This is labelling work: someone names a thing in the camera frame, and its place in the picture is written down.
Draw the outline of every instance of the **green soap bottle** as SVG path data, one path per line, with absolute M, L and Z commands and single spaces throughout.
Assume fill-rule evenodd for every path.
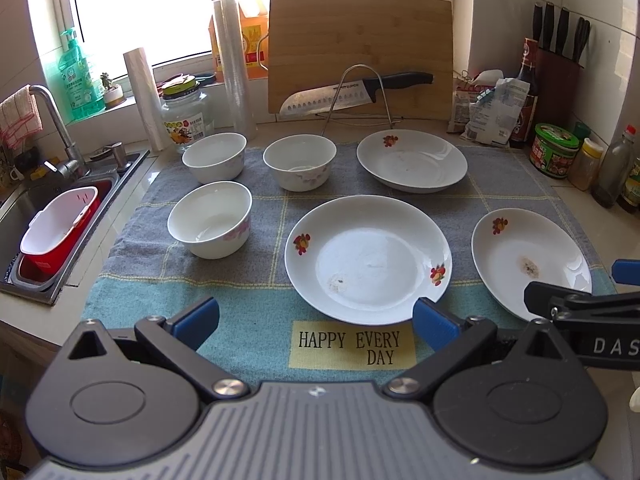
M 60 58 L 58 70 L 65 84 L 74 120 L 84 119 L 104 110 L 104 89 L 72 27 L 60 36 L 66 37 L 68 50 Z

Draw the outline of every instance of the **cutting board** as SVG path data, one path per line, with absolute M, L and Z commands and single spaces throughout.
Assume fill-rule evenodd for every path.
M 351 65 L 364 63 L 388 75 L 429 72 L 433 84 L 388 90 L 391 113 L 448 119 L 451 114 L 453 31 L 445 0 L 271 0 L 269 16 L 269 111 L 301 90 L 340 82 Z M 374 74 L 350 72 L 346 80 Z M 375 104 L 348 113 L 384 113 Z

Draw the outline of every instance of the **plastic bag roll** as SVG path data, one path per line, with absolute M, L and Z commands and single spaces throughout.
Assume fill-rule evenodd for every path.
M 236 0 L 213 1 L 213 25 L 225 74 L 226 99 L 234 131 L 247 139 L 253 139 L 258 134 L 258 129 L 251 112 L 249 78 L 246 74 L 240 13 Z
M 151 65 L 146 60 L 145 49 L 135 48 L 125 52 L 123 56 L 146 138 L 149 139 L 151 150 L 160 152 L 169 145 L 169 137 L 162 122 L 156 80 Z

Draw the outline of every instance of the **dirty plate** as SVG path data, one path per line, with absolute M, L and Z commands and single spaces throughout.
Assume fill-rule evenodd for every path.
M 293 228 L 284 263 L 307 303 L 361 325 L 411 319 L 415 301 L 438 301 L 451 277 L 440 228 L 386 196 L 347 196 L 316 207 Z
M 435 193 L 466 175 L 466 158 L 453 144 L 415 130 L 383 130 L 358 145 L 358 160 L 373 177 L 408 193 Z
M 514 316 L 539 316 L 524 305 L 530 282 L 591 292 L 591 273 L 573 239 L 551 220 L 517 208 L 498 209 L 476 224 L 471 253 L 491 295 Z

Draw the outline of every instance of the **stainless steel sink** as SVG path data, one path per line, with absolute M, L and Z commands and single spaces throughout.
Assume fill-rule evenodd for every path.
M 134 171 L 148 155 L 146 152 L 131 153 L 127 160 L 131 163 L 124 174 L 118 174 L 116 162 L 112 158 L 99 162 L 89 162 L 87 176 L 70 182 L 58 174 L 49 173 L 45 178 L 35 181 L 29 189 L 23 191 L 11 205 L 9 210 L 0 218 L 0 292 L 7 292 L 41 303 L 53 304 L 60 289 L 65 284 L 76 260 L 82 253 L 88 239 L 91 237 L 98 222 L 113 202 Z M 34 287 L 15 283 L 5 277 L 5 272 L 11 269 L 20 251 L 20 241 L 29 228 L 29 222 L 45 206 L 63 191 L 75 187 L 95 186 L 100 197 L 100 207 L 91 218 L 89 225 L 81 235 L 78 243 L 69 254 L 62 268 L 47 283 L 51 285 L 46 290 L 34 290 Z

